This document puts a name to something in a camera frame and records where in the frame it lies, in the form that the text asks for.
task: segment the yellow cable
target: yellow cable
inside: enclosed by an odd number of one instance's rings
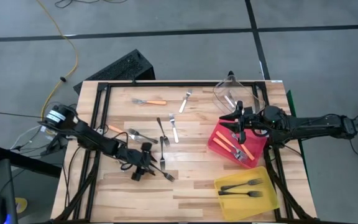
[[[74,44],[66,37],[63,35],[63,33],[61,32],[59,26],[57,25],[56,21],[52,18],[52,16],[49,14],[47,8],[39,1],[37,0],[38,4],[40,4],[40,6],[42,7],[42,9],[44,9],[45,13],[48,15],[48,17],[50,18],[50,20],[52,20],[52,22],[55,24],[55,27],[57,29],[57,31],[59,31],[59,34],[61,35],[61,37],[65,40],[67,40],[71,46],[74,49],[75,52],[75,64],[73,66],[73,68],[65,75],[65,78],[69,77],[71,74],[73,74],[73,72],[76,70],[77,66],[78,66],[78,52],[77,49],[75,48]],[[45,109],[47,107],[47,104],[49,102],[49,100],[51,99],[52,95],[55,93],[55,91],[57,90],[57,88],[60,86],[60,84],[62,84],[62,81],[60,80],[56,85],[55,88],[52,90],[52,92],[49,94],[47,100],[44,103],[44,106],[42,107],[42,111],[41,111],[41,119],[44,118],[44,113],[45,113]]]

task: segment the orange handle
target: orange handle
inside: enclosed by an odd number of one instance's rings
[[[246,148],[245,145],[241,145],[241,148],[244,150],[244,152],[246,152],[247,156],[249,157],[250,160],[254,160],[255,157],[251,154],[251,152]]]
[[[224,148],[227,152],[231,152],[231,150],[227,146],[225,146],[224,143],[221,142],[219,139],[214,138],[213,141],[216,142],[216,144],[220,145],[222,148]]]
[[[219,138],[228,143],[231,147],[234,147],[234,145],[226,137],[224,137],[222,133],[220,133],[219,131],[216,131],[215,133]]]
[[[147,100],[146,103],[151,103],[151,104],[155,104],[155,105],[166,105],[167,104],[166,101],[154,101],[154,100]]]
[[[121,129],[119,129],[119,128],[116,128],[116,127],[114,127],[114,126],[111,126],[111,125],[108,125],[109,126],[109,129],[111,130],[111,131],[115,131],[115,132],[117,132],[117,133],[123,133],[124,131],[123,130],[121,130]]]

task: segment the gray floor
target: gray floor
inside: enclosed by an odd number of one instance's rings
[[[156,30],[249,28],[242,0],[128,0],[123,4],[74,2],[57,9],[43,1],[65,34]],[[259,27],[358,24],[358,1],[252,0]],[[0,0],[0,37],[57,35],[35,1]],[[271,79],[292,90],[298,116],[358,114],[358,30],[261,33]],[[74,40],[79,67],[52,101],[78,99],[72,86],[133,49],[153,64],[157,79],[222,79],[229,70],[239,78],[262,79],[251,33]],[[0,42],[0,112],[39,116],[58,78],[74,63],[64,40]],[[0,114],[0,146],[10,147],[37,118]],[[33,145],[42,145],[39,136]],[[354,140],[358,150],[358,137]],[[345,140],[304,143],[306,165],[318,216],[358,223],[358,157]],[[58,153],[42,158],[62,162]],[[29,188],[29,182],[39,186]],[[18,197],[30,201],[21,223],[45,221],[57,181],[24,172],[14,181]],[[34,189],[43,189],[37,194]]]

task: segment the white cable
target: white cable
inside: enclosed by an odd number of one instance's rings
[[[34,130],[34,129],[37,129],[37,128],[39,128],[39,127],[41,127],[41,125],[38,125],[38,126],[36,126],[36,127],[34,127],[34,128],[30,128],[30,129],[26,130],[23,134],[21,134],[21,135],[16,139],[16,142],[13,144],[13,146],[12,146],[10,149],[13,149],[13,148],[16,146],[17,142],[19,141],[19,139],[20,139],[23,135],[25,135],[25,134],[27,134],[28,132],[30,132],[30,131],[32,131],[32,130]]]

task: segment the wooden table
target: wooden table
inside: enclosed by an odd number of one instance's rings
[[[80,119],[86,122],[91,120],[97,85],[98,82],[84,82],[82,86],[77,111]],[[283,83],[266,81],[266,87],[270,104],[283,108],[290,114]],[[134,128],[157,139],[162,135],[156,122],[156,117],[160,117],[165,134],[171,142],[171,147],[164,151],[166,169],[176,181],[171,183],[160,174],[155,177],[146,174],[140,182],[133,181],[130,177],[134,168],[121,172],[116,161],[102,156],[92,222],[224,222],[213,180],[236,174],[243,171],[243,168],[210,151],[206,146],[218,117],[223,115],[212,102],[213,87],[192,87],[193,94],[188,99],[185,111],[179,114],[178,110],[187,89],[167,86],[113,87],[106,123],[121,129]],[[167,105],[136,105],[131,103],[132,97],[167,100]],[[101,119],[104,93],[101,99],[98,122]],[[173,140],[171,124],[168,121],[169,113],[175,113],[178,144]],[[106,136],[113,137],[115,134],[109,131]],[[288,145],[299,150],[296,141],[289,142]],[[139,149],[140,144],[130,140],[129,147]],[[76,148],[76,142],[69,143],[65,156],[66,169]],[[69,187],[71,197],[78,189],[84,152],[85,150],[80,149],[74,158]],[[152,152],[159,160],[160,145],[154,145]],[[281,149],[281,156],[289,191],[305,211],[315,217],[316,211],[302,158],[288,149]],[[263,158],[259,164],[265,164]],[[64,209],[65,191],[62,173],[52,218],[57,217]],[[80,218],[85,214],[87,196],[86,192],[81,204]],[[286,217],[280,192],[278,197],[282,204],[282,217]],[[273,211],[246,219],[265,222],[274,220]]]

